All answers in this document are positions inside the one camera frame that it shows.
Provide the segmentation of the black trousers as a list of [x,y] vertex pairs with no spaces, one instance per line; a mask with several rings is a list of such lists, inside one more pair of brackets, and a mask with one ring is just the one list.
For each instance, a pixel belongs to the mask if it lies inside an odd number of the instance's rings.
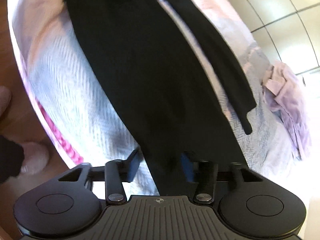
[[65,0],[76,38],[160,194],[192,196],[183,153],[245,163],[191,46],[156,0]]

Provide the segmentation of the pink and grey bedspread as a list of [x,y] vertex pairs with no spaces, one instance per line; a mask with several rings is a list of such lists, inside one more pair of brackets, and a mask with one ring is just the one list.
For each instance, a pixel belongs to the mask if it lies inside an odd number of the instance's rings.
[[[220,106],[251,169],[297,193],[296,161],[287,129],[264,102],[262,80],[270,62],[228,0],[192,0],[238,58],[255,109],[246,135],[195,38],[180,24],[209,75]],[[126,158],[137,143],[103,92],[76,39],[62,0],[8,0],[10,37],[23,83],[41,124],[70,168]]]

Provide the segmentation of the lilac pillow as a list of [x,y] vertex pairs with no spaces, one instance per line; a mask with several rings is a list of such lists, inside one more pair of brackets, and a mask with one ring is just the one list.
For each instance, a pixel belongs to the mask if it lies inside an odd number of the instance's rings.
[[296,158],[305,159],[310,134],[303,90],[298,78],[287,64],[276,61],[265,72],[262,87],[264,101],[273,113],[280,115],[296,149]]

